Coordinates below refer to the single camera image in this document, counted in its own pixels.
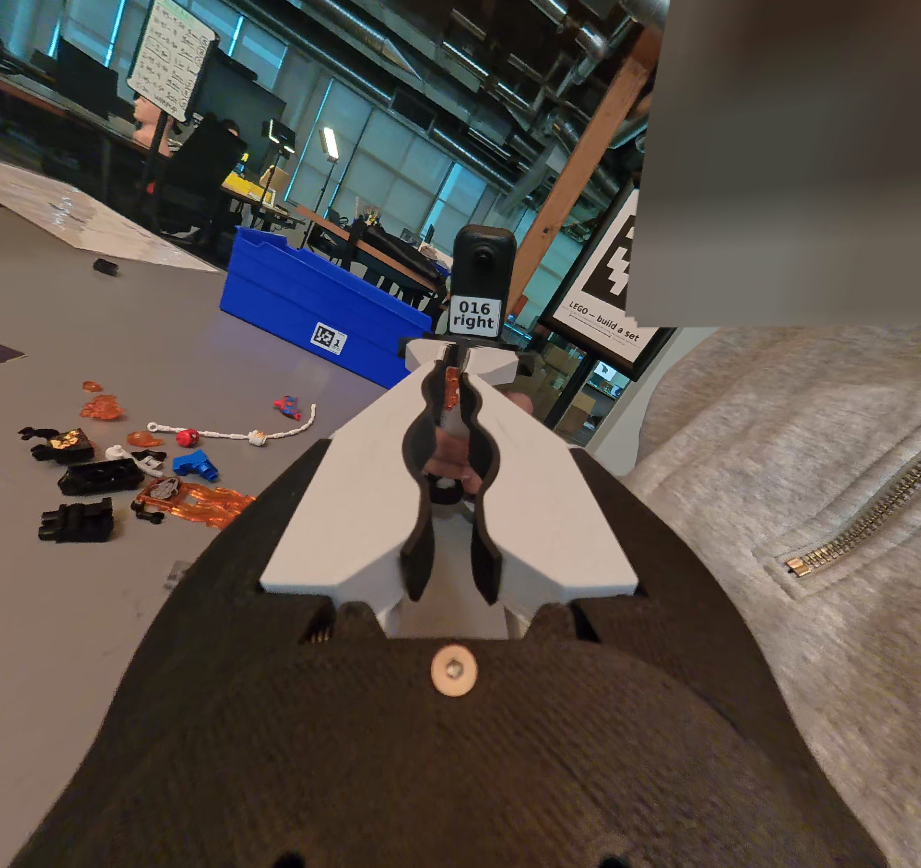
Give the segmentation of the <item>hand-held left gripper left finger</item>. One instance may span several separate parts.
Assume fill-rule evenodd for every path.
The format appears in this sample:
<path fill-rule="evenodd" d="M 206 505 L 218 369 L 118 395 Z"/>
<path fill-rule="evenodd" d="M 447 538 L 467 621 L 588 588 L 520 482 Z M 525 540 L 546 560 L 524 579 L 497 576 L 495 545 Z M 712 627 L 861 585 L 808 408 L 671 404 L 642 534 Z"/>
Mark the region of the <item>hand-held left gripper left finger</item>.
<path fill-rule="evenodd" d="M 260 575 L 268 593 L 417 602 L 434 564 L 430 488 L 445 361 L 421 364 L 331 437 Z"/>

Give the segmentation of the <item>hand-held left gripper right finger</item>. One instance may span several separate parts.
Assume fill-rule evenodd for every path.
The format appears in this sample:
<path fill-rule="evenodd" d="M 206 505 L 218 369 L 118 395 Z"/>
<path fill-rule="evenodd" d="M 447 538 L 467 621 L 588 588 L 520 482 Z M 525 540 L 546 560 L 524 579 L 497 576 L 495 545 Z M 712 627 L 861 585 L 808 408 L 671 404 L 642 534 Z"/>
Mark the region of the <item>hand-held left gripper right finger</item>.
<path fill-rule="evenodd" d="M 638 575 L 575 453 L 468 365 L 460 408 L 475 495 L 471 562 L 490 605 L 566 605 L 631 596 Z"/>

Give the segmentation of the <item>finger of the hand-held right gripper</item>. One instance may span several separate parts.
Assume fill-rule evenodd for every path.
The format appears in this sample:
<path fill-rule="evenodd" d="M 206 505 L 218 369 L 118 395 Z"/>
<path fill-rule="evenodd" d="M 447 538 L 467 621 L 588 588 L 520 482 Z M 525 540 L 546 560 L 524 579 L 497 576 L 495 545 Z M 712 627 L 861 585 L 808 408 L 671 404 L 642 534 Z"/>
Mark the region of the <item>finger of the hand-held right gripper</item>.
<path fill-rule="evenodd" d="M 520 367 L 520 357 L 513 350 L 498 347 L 469 347 L 466 374 L 476 375 L 488 384 L 511 384 Z"/>
<path fill-rule="evenodd" d="M 445 360 L 450 355 L 451 341 L 448 340 L 415 338 L 404 344 L 404 363 L 408 375 L 431 364 L 430 368 L 437 369 L 438 377 L 443 379 L 447 367 Z"/>

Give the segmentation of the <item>orange flame lego wheel assembly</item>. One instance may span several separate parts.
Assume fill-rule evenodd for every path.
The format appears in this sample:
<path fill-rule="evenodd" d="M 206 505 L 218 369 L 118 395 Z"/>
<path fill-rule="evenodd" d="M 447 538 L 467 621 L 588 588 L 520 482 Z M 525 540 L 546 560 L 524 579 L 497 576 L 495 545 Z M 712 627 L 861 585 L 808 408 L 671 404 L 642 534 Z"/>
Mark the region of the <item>orange flame lego wheel assembly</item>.
<path fill-rule="evenodd" d="M 170 515 L 223 530 L 255 500 L 252 495 L 170 476 L 149 483 L 136 495 L 131 509 L 138 518 L 148 521 Z"/>

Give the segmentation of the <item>black lego plate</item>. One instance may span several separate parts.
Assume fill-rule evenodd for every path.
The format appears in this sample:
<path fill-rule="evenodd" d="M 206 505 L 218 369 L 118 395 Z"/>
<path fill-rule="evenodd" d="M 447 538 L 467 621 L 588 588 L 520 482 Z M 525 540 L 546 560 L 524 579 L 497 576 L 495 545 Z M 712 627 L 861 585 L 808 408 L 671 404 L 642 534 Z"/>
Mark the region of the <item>black lego plate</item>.
<path fill-rule="evenodd" d="M 144 470 L 131 458 L 73 465 L 57 482 L 64 496 L 138 491 L 144 483 Z"/>

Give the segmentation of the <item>black lego clip brick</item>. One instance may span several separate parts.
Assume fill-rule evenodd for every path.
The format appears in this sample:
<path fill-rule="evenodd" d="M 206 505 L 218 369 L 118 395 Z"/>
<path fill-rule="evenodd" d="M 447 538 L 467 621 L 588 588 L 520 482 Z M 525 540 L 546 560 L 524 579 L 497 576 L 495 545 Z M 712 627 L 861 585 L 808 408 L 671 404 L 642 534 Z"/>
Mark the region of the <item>black lego clip brick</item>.
<path fill-rule="evenodd" d="M 111 498 L 97 503 L 61 504 L 41 515 L 38 538 L 41 541 L 63 543 L 101 543 L 113 533 L 114 518 Z"/>

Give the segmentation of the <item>person's right hand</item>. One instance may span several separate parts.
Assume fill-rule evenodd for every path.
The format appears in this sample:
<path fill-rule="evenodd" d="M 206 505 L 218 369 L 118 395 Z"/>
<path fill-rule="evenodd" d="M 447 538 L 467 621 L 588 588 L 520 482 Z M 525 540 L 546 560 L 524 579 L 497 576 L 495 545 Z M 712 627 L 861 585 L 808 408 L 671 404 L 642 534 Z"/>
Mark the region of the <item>person's right hand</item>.
<path fill-rule="evenodd" d="M 430 482 L 434 504 L 451 506 L 473 499 L 483 481 L 469 460 L 469 429 L 464 423 L 461 406 L 443 411 L 436 427 L 436 445 L 424 466 Z"/>

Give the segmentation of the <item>wooden work table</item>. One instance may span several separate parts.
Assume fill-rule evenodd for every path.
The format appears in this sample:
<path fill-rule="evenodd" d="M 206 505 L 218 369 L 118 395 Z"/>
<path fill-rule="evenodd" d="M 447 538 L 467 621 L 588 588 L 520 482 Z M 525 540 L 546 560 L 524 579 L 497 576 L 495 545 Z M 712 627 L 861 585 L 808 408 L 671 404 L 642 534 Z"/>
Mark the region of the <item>wooden work table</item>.
<path fill-rule="evenodd" d="M 307 246 L 320 247 L 340 261 L 363 263 L 372 272 L 391 276 L 393 283 L 419 288 L 422 294 L 439 297 L 446 293 L 447 279 L 429 258 L 377 225 L 368 226 L 358 221 L 343 227 L 299 204 L 294 206 L 293 213 L 309 223 L 305 236 Z"/>

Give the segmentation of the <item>black framed sign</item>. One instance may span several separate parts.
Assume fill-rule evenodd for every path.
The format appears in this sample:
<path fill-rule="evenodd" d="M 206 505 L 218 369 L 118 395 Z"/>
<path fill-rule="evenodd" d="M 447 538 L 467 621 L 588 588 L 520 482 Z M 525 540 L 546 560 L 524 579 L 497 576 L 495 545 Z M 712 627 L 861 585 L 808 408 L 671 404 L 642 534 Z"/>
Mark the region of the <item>black framed sign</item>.
<path fill-rule="evenodd" d="M 626 294 L 639 190 L 627 183 L 541 314 L 539 324 L 636 382 L 673 336 L 674 328 L 641 327 Z"/>

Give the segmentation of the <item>blue plastic bin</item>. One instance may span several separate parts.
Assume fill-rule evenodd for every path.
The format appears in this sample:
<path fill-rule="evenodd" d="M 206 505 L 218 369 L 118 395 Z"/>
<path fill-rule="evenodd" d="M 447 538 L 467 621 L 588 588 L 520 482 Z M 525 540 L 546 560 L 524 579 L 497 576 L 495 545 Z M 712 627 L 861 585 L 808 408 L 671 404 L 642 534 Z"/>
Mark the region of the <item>blue plastic bin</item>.
<path fill-rule="evenodd" d="M 408 372 L 401 340 L 431 318 L 281 235 L 240 227 L 220 309 L 326 361 L 391 388 Z"/>

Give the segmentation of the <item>light panel on stand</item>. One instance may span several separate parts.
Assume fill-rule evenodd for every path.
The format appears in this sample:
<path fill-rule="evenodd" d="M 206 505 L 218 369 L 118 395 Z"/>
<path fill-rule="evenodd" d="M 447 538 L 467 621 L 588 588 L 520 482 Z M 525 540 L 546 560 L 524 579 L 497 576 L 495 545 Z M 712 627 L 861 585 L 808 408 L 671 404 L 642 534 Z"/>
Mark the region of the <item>light panel on stand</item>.
<path fill-rule="evenodd" d="M 339 147 L 338 147 L 337 137 L 336 137 L 334 129 L 329 126 L 324 126 L 320 130 L 319 136 L 320 136 L 320 145 L 323 150 L 323 154 L 326 157 L 327 162 L 330 164 L 330 169 L 328 171 L 328 174 L 318 194 L 318 199 L 317 199 L 318 208 L 316 209 L 316 212 L 318 214 L 320 214 L 323 197 L 331 181 L 332 174 L 335 171 L 335 168 L 340 159 Z"/>

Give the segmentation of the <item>yellow bin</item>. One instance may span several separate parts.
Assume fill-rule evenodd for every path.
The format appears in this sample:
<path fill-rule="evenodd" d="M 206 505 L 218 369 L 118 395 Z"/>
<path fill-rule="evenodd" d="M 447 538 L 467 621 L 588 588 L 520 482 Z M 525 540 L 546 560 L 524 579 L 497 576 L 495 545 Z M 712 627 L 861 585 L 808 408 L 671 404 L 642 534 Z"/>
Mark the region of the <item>yellow bin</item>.
<path fill-rule="evenodd" d="M 250 199 L 262 206 L 274 207 L 275 191 L 254 183 L 244 176 L 231 172 L 222 184 L 223 188 L 244 199 Z"/>

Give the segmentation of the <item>black gold minifigure torso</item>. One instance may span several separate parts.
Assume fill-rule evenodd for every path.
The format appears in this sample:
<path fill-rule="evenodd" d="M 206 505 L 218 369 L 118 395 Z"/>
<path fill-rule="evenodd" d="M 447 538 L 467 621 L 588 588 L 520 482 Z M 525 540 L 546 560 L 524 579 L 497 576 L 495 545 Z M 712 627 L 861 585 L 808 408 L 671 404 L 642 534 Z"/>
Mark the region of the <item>black gold minifigure torso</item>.
<path fill-rule="evenodd" d="M 54 428 L 25 427 L 18 431 L 18 436 L 23 441 L 41 440 L 30 448 L 30 454 L 38 462 L 69 467 L 89 463 L 96 455 L 95 445 L 79 428 L 60 432 Z"/>

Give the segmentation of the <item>black office chair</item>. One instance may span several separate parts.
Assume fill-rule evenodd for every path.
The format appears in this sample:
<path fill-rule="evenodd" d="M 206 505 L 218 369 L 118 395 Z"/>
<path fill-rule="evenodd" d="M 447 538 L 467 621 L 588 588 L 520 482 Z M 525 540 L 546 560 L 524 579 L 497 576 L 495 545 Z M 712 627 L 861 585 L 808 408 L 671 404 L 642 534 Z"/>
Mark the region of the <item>black office chair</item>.
<path fill-rule="evenodd" d="M 224 180 L 247 149 L 226 121 L 205 114 L 155 182 L 155 230 L 176 234 L 208 226 Z"/>

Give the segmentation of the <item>white printed board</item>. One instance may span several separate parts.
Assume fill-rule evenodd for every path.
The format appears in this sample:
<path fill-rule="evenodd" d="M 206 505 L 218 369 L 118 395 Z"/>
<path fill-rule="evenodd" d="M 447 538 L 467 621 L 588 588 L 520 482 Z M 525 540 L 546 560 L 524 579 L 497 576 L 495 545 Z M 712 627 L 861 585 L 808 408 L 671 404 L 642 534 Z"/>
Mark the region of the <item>white printed board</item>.
<path fill-rule="evenodd" d="M 192 113 L 203 68 L 218 34 L 175 0 L 150 0 L 128 87 L 177 123 Z"/>

